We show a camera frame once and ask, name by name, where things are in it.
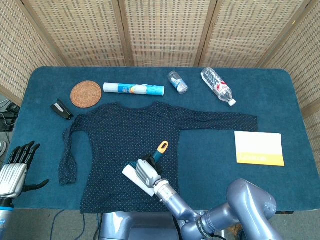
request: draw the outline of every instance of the black cable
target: black cable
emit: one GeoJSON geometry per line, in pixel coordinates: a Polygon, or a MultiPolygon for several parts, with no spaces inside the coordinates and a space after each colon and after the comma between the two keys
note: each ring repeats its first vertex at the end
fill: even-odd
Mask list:
{"type": "Polygon", "coordinates": [[[225,239],[223,236],[219,236],[219,235],[214,235],[214,234],[213,234],[213,237],[214,237],[214,238],[218,238],[218,239],[222,239],[222,240],[227,240],[227,239],[225,239]]]}
{"type": "Polygon", "coordinates": [[[7,101],[9,101],[9,99],[3,100],[2,102],[0,102],[0,104],[2,104],[2,103],[4,103],[4,102],[7,102],[7,101]]]}
{"type": "Polygon", "coordinates": [[[100,235],[100,228],[101,228],[101,225],[102,225],[102,217],[103,217],[103,213],[101,213],[100,223],[99,223],[97,229],[95,230],[95,233],[94,233],[94,236],[93,236],[93,240],[96,240],[98,232],[99,232],[99,235],[100,235]]]}
{"type": "Polygon", "coordinates": [[[52,233],[54,232],[54,225],[55,225],[55,221],[56,218],[58,217],[59,214],[61,214],[62,212],[64,212],[65,210],[61,210],[60,212],[58,212],[54,218],[53,218],[53,222],[52,222],[52,226],[51,226],[51,233],[50,233],[50,240],[52,240],[52,233]]]}
{"type": "Polygon", "coordinates": [[[5,107],[8,103],[11,103],[11,101],[7,101],[3,106],[0,106],[0,109],[2,109],[3,107],[5,107]]]}
{"type": "Polygon", "coordinates": [[[176,231],[178,232],[178,235],[179,235],[179,240],[183,240],[182,235],[181,235],[181,229],[180,229],[180,226],[179,226],[179,224],[178,224],[178,221],[177,221],[177,219],[175,218],[175,216],[172,216],[172,217],[173,217],[173,222],[174,222],[176,231]]]}
{"type": "Polygon", "coordinates": [[[10,103],[9,106],[6,108],[6,111],[8,113],[17,114],[20,111],[20,107],[17,106],[16,104],[14,104],[14,103],[10,103]]]}
{"type": "Polygon", "coordinates": [[[85,219],[85,215],[82,214],[83,216],[83,229],[82,229],[82,233],[80,234],[80,236],[76,237],[74,240],[78,240],[82,237],[82,235],[84,234],[85,232],[85,229],[86,229],[86,219],[85,219]]]}

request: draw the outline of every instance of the white cylindrical object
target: white cylindrical object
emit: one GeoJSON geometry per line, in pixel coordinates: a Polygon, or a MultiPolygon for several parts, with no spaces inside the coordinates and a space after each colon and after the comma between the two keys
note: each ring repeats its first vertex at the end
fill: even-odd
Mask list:
{"type": "Polygon", "coordinates": [[[103,84],[103,91],[105,93],[117,93],[118,92],[118,83],[108,83],[103,84]]]}
{"type": "Polygon", "coordinates": [[[105,93],[163,96],[165,94],[165,87],[156,86],[156,85],[146,85],[146,84],[139,85],[139,84],[105,82],[103,84],[103,91],[105,93]]]}

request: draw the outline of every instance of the shirt sleeve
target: shirt sleeve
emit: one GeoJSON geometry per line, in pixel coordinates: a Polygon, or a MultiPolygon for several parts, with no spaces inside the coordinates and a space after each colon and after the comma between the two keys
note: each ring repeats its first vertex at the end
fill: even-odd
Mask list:
{"type": "Polygon", "coordinates": [[[170,106],[169,117],[181,130],[215,129],[255,132],[258,118],[236,112],[194,111],[183,107],[170,106]]]}
{"type": "Polygon", "coordinates": [[[76,117],[71,127],[67,128],[62,138],[64,141],[64,152],[59,164],[59,182],[61,185],[74,184],[77,179],[77,163],[71,153],[72,133],[86,131],[87,116],[80,114],[76,117]]]}

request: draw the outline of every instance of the black stapler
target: black stapler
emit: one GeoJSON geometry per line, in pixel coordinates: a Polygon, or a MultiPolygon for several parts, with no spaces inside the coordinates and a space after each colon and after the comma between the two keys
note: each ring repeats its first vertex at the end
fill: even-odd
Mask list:
{"type": "Polygon", "coordinates": [[[51,105],[51,108],[64,119],[70,120],[74,116],[59,98],[55,104],[51,105]]]}

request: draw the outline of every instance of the dark blue polka dot shirt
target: dark blue polka dot shirt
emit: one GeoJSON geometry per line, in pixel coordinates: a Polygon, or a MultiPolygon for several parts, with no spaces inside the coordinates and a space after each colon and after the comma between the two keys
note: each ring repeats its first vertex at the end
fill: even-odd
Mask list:
{"type": "Polygon", "coordinates": [[[127,162],[152,154],[166,140],[169,147],[159,161],[162,177],[179,192],[179,135],[181,130],[191,129],[257,131],[258,121],[256,116],[200,112],[158,101],[143,108],[128,108],[117,102],[105,104],[78,115],[63,133],[65,151],[59,165],[60,184],[76,182],[77,163],[71,153],[71,135],[85,131],[93,158],[80,204],[81,213],[168,211],[156,196],[150,197],[126,178],[122,170],[127,162]]]}

